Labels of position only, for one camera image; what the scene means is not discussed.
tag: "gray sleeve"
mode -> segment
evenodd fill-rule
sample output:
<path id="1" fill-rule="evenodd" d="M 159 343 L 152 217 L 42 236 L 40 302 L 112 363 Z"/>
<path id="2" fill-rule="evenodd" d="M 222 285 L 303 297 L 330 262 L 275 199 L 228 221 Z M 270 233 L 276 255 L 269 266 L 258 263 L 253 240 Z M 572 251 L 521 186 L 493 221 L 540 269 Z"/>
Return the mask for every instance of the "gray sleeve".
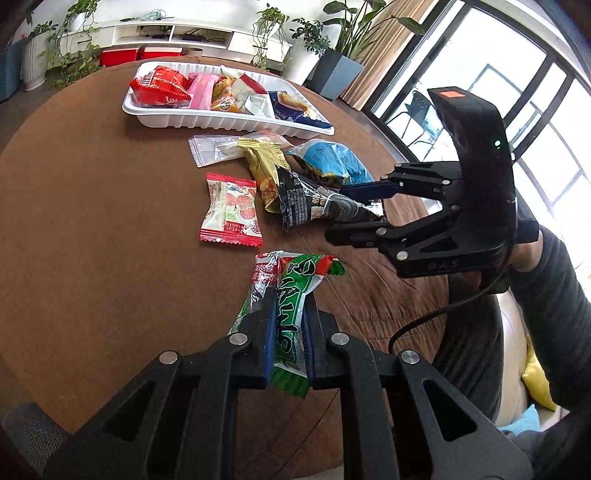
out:
<path id="1" fill-rule="evenodd" d="M 577 281 L 566 246 L 542 227 L 544 249 L 529 273 L 510 273 L 535 353 L 553 400 L 572 410 L 591 390 L 591 306 Z"/>

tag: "white shelf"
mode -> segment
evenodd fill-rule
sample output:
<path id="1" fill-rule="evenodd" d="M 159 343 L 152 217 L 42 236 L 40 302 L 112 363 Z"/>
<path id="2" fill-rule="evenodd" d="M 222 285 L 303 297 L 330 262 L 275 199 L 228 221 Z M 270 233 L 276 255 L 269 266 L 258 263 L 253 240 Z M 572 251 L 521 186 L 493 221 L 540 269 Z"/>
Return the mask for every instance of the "white shelf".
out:
<path id="1" fill-rule="evenodd" d="M 204 49 L 204 54 L 207 56 L 216 56 L 215 52 L 219 52 L 222 58 L 232 55 L 241 56 L 241 61 L 250 61 L 248 58 L 256 53 L 253 47 L 252 31 L 244 27 L 234 27 L 232 25 L 222 25 L 214 22 L 207 22 L 203 20 L 190 20 L 187 18 L 166 18 L 165 20 L 130 20 L 128 22 L 109 21 L 95 23 L 94 27 L 100 27 L 100 30 L 92 34 L 92 41 L 100 45 L 102 48 L 110 46 L 130 45 L 137 46 L 142 44 L 158 44 L 161 46 L 170 47 L 199 47 Z M 138 27 L 172 27 L 172 35 L 167 38 L 152 38 L 149 36 L 139 35 Z M 183 31 L 190 31 L 195 28 L 202 28 L 204 30 L 217 30 L 221 35 L 225 36 L 226 41 L 221 42 L 201 42 L 182 40 L 175 33 L 182 33 Z M 81 49 L 78 45 L 70 45 L 67 40 L 71 33 L 65 34 L 63 41 L 67 43 L 66 50 L 72 53 Z M 274 35 L 269 38 L 267 56 L 270 60 L 282 62 L 291 44 L 281 42 L 281 40 Z"/>
<path id="2" fill-rule="evenodd" d="M 152 38 L 144 35 L 136 37 L 121 37 L 113 42 L 113 45 L 133 45 L 136 43 L 168 43 L 167 38 Z"/>

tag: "beige curtain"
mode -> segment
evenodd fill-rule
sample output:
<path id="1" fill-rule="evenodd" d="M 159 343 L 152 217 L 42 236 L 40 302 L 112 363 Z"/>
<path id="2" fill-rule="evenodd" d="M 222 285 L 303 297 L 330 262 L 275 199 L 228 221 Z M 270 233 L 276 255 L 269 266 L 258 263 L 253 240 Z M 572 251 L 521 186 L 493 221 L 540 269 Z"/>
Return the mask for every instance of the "beige curtain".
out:
<path id="1" fill-rule="evenodd" d="M 390 15 L 410 17 L 420 22 L 435 1 L 394 0 L 374 20 L 374 25 L 388 18 Z M 358 62 L 365 65 L 364 70 L 345 89 L 340 97 L 353 108 L 361 110 L 398 57 L 410 35 L 411 32 L 396 20 L 390 20 L 381 24 L 374 35 L 374 40 L 377 40 L 377 42 L 371 45 L 357 59 Z"/>

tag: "round wooden table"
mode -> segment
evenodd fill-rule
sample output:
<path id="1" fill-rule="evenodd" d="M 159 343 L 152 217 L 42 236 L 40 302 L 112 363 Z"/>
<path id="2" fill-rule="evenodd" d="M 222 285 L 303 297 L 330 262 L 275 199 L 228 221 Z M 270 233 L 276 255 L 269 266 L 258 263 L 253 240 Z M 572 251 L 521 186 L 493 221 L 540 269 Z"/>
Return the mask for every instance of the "round wooden table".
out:
<path id="1" fill-rule="evenodd" d="M 188 354 L 225 336 L 257 252 L 338 255 L 347 273 L 326 278 L 317 303 L 342 330 L 376 348 L 447 302 L 444 278 L 400 280 L 374 249 L 327 244 L 322 221 L 284 232 L 259 198 L 261 249 L 200 242 L 209 208 L 205 174 L 250 178 L 248 166 L 241 159 L 197 168 L 187 139 L 204 131 L 150 129 L 122 112 L 136 69 L 102 70 L 65 88 L 31 115 L 0 157 L 0 349 L 65 429 L 79 428 L 160 352 Z M 335 126 L 326 138 L 348 145 L 374 178 L 392 170 L 391 156 L 360 125 L 300 90 Z M 404 196 L 388 211 L 400 224 L 425 215 L 420 200 Z M 406 345 L 432 358 L 442 327 L 425 325 Z M 239 410 L 241 478 L 293 478 L 341 463 L 337 392 L 301 400 L 249 391 Z"/>

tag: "potted plant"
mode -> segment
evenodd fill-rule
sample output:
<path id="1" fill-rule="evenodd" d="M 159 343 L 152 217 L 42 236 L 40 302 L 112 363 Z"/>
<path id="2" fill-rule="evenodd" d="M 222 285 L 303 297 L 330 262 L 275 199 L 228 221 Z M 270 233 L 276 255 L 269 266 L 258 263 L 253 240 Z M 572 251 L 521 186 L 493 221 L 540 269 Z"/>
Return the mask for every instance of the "potted plant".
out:
<path id="1" fill-rule="evenodd" d="M 100 46 L 92 43 L 92 34 L 100 30 L 100 27 L 93 27 L 94 13 L 96 12 L 99 1 L 78 0 L 68 9 L 61 27 L 50 37 L 53 42 L 50 57 L 51 66 L 59 70 L 59 78 L 54 82 L 54 87 L 68 86 L 101 69 L 95 58 Z M 80 22 L 80 18 L 82 18 L 82 23 L 77 27 L 76 23 Z M 76 41 L 80 36 L 84 40 L 77 41 L 76 43 L 65 40 L 68 38 L 68 29 L 72 30 L 74 28 L 77 29 Z M 84 45 L 82 50 L 68 51 L 69 47 L 78 44 Z"/>
<path id="2" fill-rule="evenodd" d="M 72 5 L 66 14 L 67 28 L 70 32 L 78 32 L 84 26 L 84 22 L 88 20 L 98 7 L 100 0 L 78 0 Z"/>
<path id="3" fill-rule="evenodd" d="M 290 49 L 290 58 L 283 69 L 282 76 L 302 85 L 318 63 L 320 56 L 330 47 L 330 40 L 326 35 L 322 35 L 324 25 L 320 21 L 310 22 L 304 18 L 295 18 L 293 21 L 301 26 L 295 30 L 290 28 L 294 32 L 291 38 L 295 42 Z"/>
<path id="4" fill-rule="evenodd" d="M 36 25 L 27 37 L 22 54 L 22 81 L 25 83 L 27 92 L 45 83 L 49 37 L 56 28 L 57 24 L 49 20 L 49 22 Z"/>
<path id="5" fill-rule="evenodd" d="M 283 25 L 290 17 L 281 13 L 278 8 L 267 4 L 267 8 L 257 14 L 261 17 L 252 24 L 252 39 L 255 44 L 256 53 L 252 58 L 251 64 L 262 69 L 267 69 L 267 42 L 269 38 L 279 32 L 280 40 L 285 40 Z"/>
<path id="6" fill-rule="evenodd" d="M 385 0 L 364 0 L 359 9 L 349 7 L 347 0 L 332 1 L 324 6 L 324 13 L 328 15 L 342 14 L 336 18 L 329 18 L 323 25 L 340 25 L 339 41 L 334 49 L 328 48 L 320 58 L 314 76 L 310 82 L 310 89 L 325 98 L 335 100 L 345 90 L 355 77 L 363 70 L 363 65 L 356 60 L 374 42 L 374 35 L 378 27 L 388 21 L 398 21 L 411 32 L 424 35 L 422 25 L 412 18 L 397 18 L 393 15 L 374 23 L 391 3 Z"/>

